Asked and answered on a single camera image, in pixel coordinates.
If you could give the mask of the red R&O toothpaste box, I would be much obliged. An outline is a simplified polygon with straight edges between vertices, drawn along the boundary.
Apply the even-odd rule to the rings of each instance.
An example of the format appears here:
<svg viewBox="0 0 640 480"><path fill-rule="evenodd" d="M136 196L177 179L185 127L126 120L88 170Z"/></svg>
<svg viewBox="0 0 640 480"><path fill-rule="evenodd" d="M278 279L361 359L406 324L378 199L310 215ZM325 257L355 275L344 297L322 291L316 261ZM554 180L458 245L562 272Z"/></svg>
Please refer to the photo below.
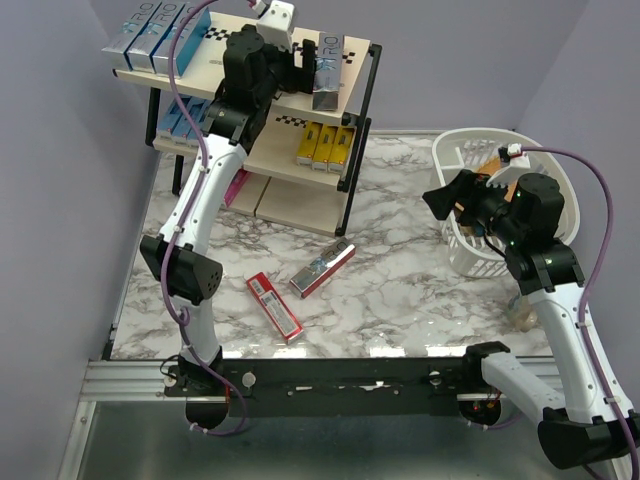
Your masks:
<svg viewBox="0 0 640 480"><path fill-rule="evenodd" d="M316 50L312 109L336 111L339 105L345 36L321 32Z"/></svg>

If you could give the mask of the yellow toothpaste box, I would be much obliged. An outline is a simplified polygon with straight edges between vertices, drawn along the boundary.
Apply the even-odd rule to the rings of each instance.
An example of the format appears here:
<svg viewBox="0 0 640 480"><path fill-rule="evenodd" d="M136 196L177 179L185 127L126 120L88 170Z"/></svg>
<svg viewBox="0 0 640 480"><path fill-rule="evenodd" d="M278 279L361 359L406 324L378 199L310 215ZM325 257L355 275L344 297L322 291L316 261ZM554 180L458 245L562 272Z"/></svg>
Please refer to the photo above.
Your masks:
<svg viewBox="0 0 640 480"><path fill-rule="evenodd" d="M324 125L318 136L316 149L312 157L311 168L317 171L327 171L329 158L338 132L337 126Z"/></svg>
<svg viewBox="0 0 640 480"><path fill-rule="evenodd" d="M324 171L326 166L314 160L314 154L318 145L320 133L323 125L318 122L308 122L296 154L296 161L299 166L308 166L313 170Z"/></svg>
<svg viewBox="0 0 640 480"><path fill-rule="evenodd" d="M339 127L327 161L327 170L331 173L342 174L352 147L355 129L353 127Z"/></svg>

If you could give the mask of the blue metallic toothpaste box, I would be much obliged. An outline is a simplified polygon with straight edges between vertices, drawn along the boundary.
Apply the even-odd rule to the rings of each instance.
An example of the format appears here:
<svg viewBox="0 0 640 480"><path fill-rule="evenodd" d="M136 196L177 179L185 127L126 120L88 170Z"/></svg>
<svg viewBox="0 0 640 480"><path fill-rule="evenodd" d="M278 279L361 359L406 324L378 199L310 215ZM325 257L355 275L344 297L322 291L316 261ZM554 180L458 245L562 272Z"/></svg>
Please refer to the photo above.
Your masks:
<svg viewBox="0 0 640 480"><path fill-rule="evenodd" d="M170 45L175 36L178 27L184 22L184 19L196 9L196 5L187 2L175 20L165 39L157 48L152 57L154 72L158 76L167 77L169 73L169 50ZM210 13L207 7L197 11L193 17L184 26L174 49L174 75L181 77L199 45L209 30L211 24Z"/></svg>

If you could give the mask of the pink toothpaste box back side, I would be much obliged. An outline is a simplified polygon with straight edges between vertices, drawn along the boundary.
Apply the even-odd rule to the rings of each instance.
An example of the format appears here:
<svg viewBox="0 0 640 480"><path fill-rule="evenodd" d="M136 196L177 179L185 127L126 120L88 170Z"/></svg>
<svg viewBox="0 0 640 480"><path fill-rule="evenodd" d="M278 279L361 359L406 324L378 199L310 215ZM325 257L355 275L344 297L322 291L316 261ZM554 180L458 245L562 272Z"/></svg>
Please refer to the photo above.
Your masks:
<svg viewBox="0 0 640 480"><path fill-rule="evenodd" d="M250 173L244 169L240 169L236 172L223 197L223 204L226 208L231 206L249 177Z"/></svg>

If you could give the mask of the light blue toothpaste box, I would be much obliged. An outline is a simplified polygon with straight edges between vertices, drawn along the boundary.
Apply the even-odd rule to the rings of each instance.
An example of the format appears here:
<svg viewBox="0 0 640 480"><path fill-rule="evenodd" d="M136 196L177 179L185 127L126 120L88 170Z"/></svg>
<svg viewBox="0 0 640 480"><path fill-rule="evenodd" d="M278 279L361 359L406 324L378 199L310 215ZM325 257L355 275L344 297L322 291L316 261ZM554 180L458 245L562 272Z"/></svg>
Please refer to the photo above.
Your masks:
<svg viewBox="0 0 640 480"><path fill-rule="evenodd" d="M168 141L172 141L171 136L176 124L179 122L183 114L179 105L175 100L171 102L164 116L158 122L156 128L156 137Z"/></svg>
<svg viewBox="0 0 640 480"><path fill-rule="evenodd" d="M196 127L191 127L187 136L187 145L189 147L197 148L199 146L198 135L202 134L202 125L210 104L211 101L208 99L197 97L191 99L189 112Z"/></svg>
<svg viewBox="0 0 640 480"><path fill-rule="evenodd" d="M200 99L198 97L191 97L186 104L186 109L189 116L196 120L197 113L200 108ZM186 145L188 142L188 136L191 131L191 124L186 119L185 115L182 114L179 122L176 124L171 139L174 144L178 145Z"/></svg>

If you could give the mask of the silver blue R&O box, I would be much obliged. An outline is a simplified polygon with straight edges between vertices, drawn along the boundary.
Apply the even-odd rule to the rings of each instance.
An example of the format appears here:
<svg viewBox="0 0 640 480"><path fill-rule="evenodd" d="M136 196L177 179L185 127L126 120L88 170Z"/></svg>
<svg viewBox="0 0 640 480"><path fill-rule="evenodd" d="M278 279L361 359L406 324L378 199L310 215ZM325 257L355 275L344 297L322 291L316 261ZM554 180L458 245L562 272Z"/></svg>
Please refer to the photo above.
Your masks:
<svg viewBox="0 0 640 480"><path fill-rule="evenodd" d="M132 71L154 73L153 55L184 9L183 1L163 1L127 50Z"/></svg>

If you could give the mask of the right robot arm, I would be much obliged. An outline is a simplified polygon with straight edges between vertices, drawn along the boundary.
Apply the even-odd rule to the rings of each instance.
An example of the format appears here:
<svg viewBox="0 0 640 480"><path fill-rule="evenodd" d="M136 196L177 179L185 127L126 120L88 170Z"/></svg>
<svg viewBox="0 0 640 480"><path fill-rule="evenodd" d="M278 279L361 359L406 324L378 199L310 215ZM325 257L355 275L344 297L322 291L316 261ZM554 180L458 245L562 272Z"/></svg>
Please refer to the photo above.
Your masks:
<svg viewBox="0 0 640 480"><path fill-rule="evenodd" d="M502 345L468 348L460 379L469 390L494 387L533 423L548 460L558 469L628 456L639 476L639 415L616 381L585 302L577 256L555 232L564 208L558 182L526 173L510 199L485 174L460 171L422 198L444 220L479 225L505 246L504 260L520 293L536 312L562 383L555 391Z"/></svg>

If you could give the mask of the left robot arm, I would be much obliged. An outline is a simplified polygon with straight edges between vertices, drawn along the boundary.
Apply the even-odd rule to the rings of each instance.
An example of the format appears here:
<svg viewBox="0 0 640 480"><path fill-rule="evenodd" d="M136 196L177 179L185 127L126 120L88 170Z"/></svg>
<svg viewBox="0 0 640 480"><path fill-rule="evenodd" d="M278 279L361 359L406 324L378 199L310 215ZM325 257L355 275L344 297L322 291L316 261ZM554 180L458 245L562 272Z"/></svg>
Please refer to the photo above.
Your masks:
<svg viewBox="0 0 640 480"><path fill-rule="evenodd" d="M211 103L189 178L156 236L143 236L141 254L161 284L167 311L182 338L181 364L192 364L187 382L201 395L222 380L215 365L221 346L211 298L222 265L208 258L213 223L224 195L262 133L276 95L297 92L293 54L268 42L264 28L245 25L230 35L223 54L224 78Z"/></svg>

